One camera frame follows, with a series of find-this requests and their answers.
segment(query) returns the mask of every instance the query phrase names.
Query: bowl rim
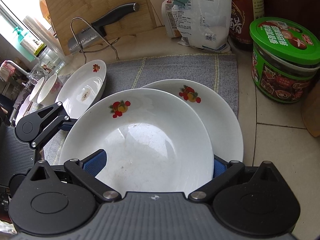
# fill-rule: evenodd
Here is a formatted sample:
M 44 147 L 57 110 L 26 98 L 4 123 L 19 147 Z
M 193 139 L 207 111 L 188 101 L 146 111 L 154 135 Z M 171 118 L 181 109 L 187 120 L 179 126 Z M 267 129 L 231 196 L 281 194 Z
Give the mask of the bowl rim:
M 35 99 L 36 95 L 41 91 L 41 89 L 42 89 L 42 87 L 44 86 L 45 83 L 46 82 L 44 80 L 44 77 L 39 79 L 38 83 L 35 85 L 35 87 L 33 88 L 33 90 L 30 93 L 30 101 Z
M 93 106 L 91 106 L 89 109 L 87 109 L 87 111 L 85 111 L 85 113 L 83 115 L 81 115 L 81 117 L 78 119 L 78 121 L 75 123 L 75 125 L 71 128 L 70 132 L 68 133 L 67 137 L 66 137 L 66 140 L 63 144 L 63 147 L 62 147 L 62 150 L 61 150 L 61 154 L 60 154 L 60 157 L 59 157 L 59 163 L 61 163 L 61 157 L 64 155 L 63 152 L 64 152 L 64 148 L 66 147 L 67 144 L 69 144 L 69 140 L 71 140 L 70 136 L 69 135 L 72 135 L 73 134 L 73 130 L 76 132 L 78 130 L 78 126 L 80 125 L 80 122 L 81 122 L 81 119 L 84 119 L 84 118 L 87 118 L 88 116 L 90 116 L 90 112 L 92 110 L 92 108 L 98 108 L 98 107 L 102 107 L 106 101 L 113 101 L 113 99 L 110 99 L 110 98 L 115 98 L 115 97 L 118 97 L 119 94 L 122 94 L 122 93 L 135 93 L 135 91 L 142 91 L 142 90 L 152 90 L 152 91 L 156 91 L 156 93 L 163 93 L 163 94 L 167 94 L 167 96 L 171 97 L 171 98 L 174 98 L 174 100 L 176 101 L 180 101 L 180 102 L 183 102 L 182 104 L 184 106 L 186 106 L 186 108 L 188 108 L 189 110 L 191 110 L 191 112 L 193 113 L 194 116 L 197 117 L 197 121 L 201 124 L 201 127 L 203 127 L 203 131 L 205 132 L 206 134 L 206 138 L 205 140 L 209 141 L 209 144 L 208 144 L 208 147 L 210 148 L 210 152 L 211 152 L 211 155 L 212 156 L 212 163 L 210 163 L 210 177 L 212 178 L 213 176 L 213 172 L 214 172 L 214 154 L 213 154 L 213 148 L 212 148 L 212 143 L 211 143 L 211 139 L 210 139 L 210 136 L 209 136 L 209 133 L 208 133 L 208 130 L 206 128 L 206 126 L 204 125 L 203 121 L 201 120 L 201 118 L 199 117 L 199 115 L 197 114 L 197 112 L 190 106 L 188 105 L 184 100 L 182 100 L 181 98 L 178 98 L 176 97 L 175 95 L 171 94 L 171 93 L 168 93 L 166 91 L 162 91 L 162 90 L 158 90 L 158 89 L 152 89 L 152 88 L 135 88 L 135 89 L 127 89 L 127 90 L 123 90 L 123 91 L 120 91 L 120 92 L 117 92 L 117 93 L 114 93 L 112 95 L 109 95 L 105 98 L 103 98 L 102 100 L 100 100 L 99 102 L 95 103 Z
M 107 65 L 106 65 L 106 63 L 105 63 L 103 60 L 101 60 L 101 59 L 95 59 L 95 60 L 89 61 L 89 62 L 87 62 L 86 64 L 82 65 L 80 68 L 78 68 L 75 72 L 73 72 L 73 73 L 71 74 L 71 76 L 68 78 L 68 80 L 65 82 L 65 84 L 63 85 L 63 87 L 62 87 L 61 90 L 59 91 L 59 94 L 57 95 L 57 98 L 56 98 L 55 102 L 58 102 L 58 101 L 62 101 L 62 102 L 63 102 L 63 99 L 60 99 L 59 96 L 62 97 L 64 91 L 68 88 L 69 84 L 71 84 L 71 82 L 73 82 L 73 80 L 76 80 L 77 75 L 78 75 L 83 69 L 86 69 L 88 65 L 91 65 L 92 62 L 94 62 L 94 61 L 95 61 L 95 62 L 96 62 L 96 61 L 100 61 L 100 62 L 101 62 L 100 66 L 104 66 L 104 69 L 103 69 L 103 74 L 104 74 L 103 76 L 104 76 L 104 78 L 103 78 L 103 80 L 102 80 L 102 85 L 101 85 L 101 87 L 100 87 L 100 90 L 102 89 L 103 83 L 106 82 L 106 78 L 107 78 Z M 99 93 L 97 93 L 97 95 L 95 96 L 95 98 L 94 98 L 94 100 L 93 100 L 92 102 L 94 102 L 94 101 L 96 100 L 98 94 L 99 94 Z
M 52 89 L 53 85 L 55 84 L 55 82 L 58 80 L 58 75 L 57 74 L 53 74 L 48 80 L 47 82 L 43 85 L 42 89 L 40 90 L 40 93 L 38 95 L 37 98 L 37 103 L 41 104 L 42 101 L 45 100 L 45 98 L 47 97 L 47 95 L 50 93 L 50 90 Z
M 241 142 L 241 149 L 242 149 L 242 153 L 241 153 L 241 160 L 239 161 L 243 161 L 243 158 L 244 158 L 244 142 L 243 142 L 243 135 L 242 135 L 242 130 L 241 130 L 241 126 L 240 126 L 240 123 L 239 123 L 239 120 L 238 118 L 236 117 L 236 114 L 233 112 L 232 108 L 230 107 L 230 105 L 222 98 L 222 96 L 220 96 L 216 91 L 214 91 L 213 89 L 201 84 L 201 83 L 198 83 L 196 81 L 192 81 L 192 80 L 188 80 L 188 79 L 180 79 L 180 78 L 170 78 L 170 79 L 162 79 L 162 80 L 158 80 L 158 81 L 155 81 L 155 82 L 152 82 L 150 84 L 147 84 L 147 85 L 144 85 L 141 87 L 142 88 L 145 88 L 146 86 L 148 85 L 152 85 L 152 84 L 158 84 L 158 83 L 162 83 L 164 81 L 170 81 L 170 82 L 176 82 L 176 81 L 179 81 L 179 82 L 188 82 L 188 83 L 193 83 L 193 84 L 196 84 L 196 85 L 199 85 L 200 87 L 202 87 L 203 89 L 207 90 L 209 93 L 213 93 L 217 98 L 219 98 L 219 100 L 221 101 L 222 104 L 225 105 L 225 107 L 228 109 L 228 111 L 230 112 L 231 116 L 232 116 L 232 119 L 234 119 L 234 123 L 236 124 L 236 129 L 239 131 L 239 135 L 241 136 L 239 138 L 239 141 Z

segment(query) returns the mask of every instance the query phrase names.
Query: gray mat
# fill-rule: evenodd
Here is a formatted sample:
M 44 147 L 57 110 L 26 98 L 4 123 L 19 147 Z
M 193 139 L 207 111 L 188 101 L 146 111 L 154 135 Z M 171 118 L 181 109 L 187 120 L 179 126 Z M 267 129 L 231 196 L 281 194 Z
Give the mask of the gray mat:
M 65 83 L 71 75 L 61 75 L 59 78 Z M 109 63 L 102 98 L 171 78 L 196 81 L 213 89 L 238 115 L 238 71 L 234 54 L 184 54 Z M 40 108 L 40 105 L 35 105 L 32 112 Z M 44 147 L 44 156 L 50 165 L 58 164 L 67 134 L 59 131 Z

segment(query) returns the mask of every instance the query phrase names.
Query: qr code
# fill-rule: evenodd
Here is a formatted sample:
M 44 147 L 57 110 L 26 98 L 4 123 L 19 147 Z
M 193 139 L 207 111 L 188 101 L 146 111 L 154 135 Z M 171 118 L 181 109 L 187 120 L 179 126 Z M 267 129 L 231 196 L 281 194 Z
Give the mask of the qr code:
M 205 39 L 209 41 L 212 41 L 212 40 L 215 41 L 216 37 L 217 37 L 216 34 L 208 34 L 208 33 L 205 34 Z

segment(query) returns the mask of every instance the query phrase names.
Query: plastic bag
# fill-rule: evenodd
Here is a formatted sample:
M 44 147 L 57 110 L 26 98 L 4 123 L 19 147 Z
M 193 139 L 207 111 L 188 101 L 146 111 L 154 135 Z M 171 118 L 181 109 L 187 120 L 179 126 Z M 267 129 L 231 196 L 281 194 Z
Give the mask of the plastic bag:
M 167 36 L 170 38 L 181 37 L 180 32 L 177 29 L 176 22 L 172 16 L 172 0 L 164 0 L 161 6 L 162 19 L 164 22 Z
M 0 232 L 9 233 L 9 234 L 16 234 L 17 233 L 13 224 L 9 224 L 9 223 L 3 222 L 1 220 L 0 220 Z
M 174 5 L 172 14 L 183 43 L 213 52 L 228 52 L 231 0 L 189 0 Z

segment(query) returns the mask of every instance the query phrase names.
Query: tiled countertop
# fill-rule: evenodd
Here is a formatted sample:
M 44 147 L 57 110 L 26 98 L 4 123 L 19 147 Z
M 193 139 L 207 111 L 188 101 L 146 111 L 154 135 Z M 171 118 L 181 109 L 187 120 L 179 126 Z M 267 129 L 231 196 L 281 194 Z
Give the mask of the tiled countertop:
M 139 33 L 136 37 L 121 38 L 114 46 L 120 60 L 156 57 L 174 54 L 199 53 L 170 39 L 164 27 Z M 101 45 L 92 50 L 101 49 Z M 237 55 L 239 73 L 239 123 L 244 139 L 244 163 L 258 166 L 264 160 L 272 161 L 296 195 L 301 215 L 293 234 L 300 240 L 315 239 L 320 235 L 320 138 L 306 130 L 301 103 L 280 104 L 264 96 L 255 88 L 251 78 L 251 54 L 233 47 Z M 101 59 L 116 60 L 112 49 L 88 53 L 87 62 Z M 60 74 L 72 73 L 84 64 L 81 54 Z

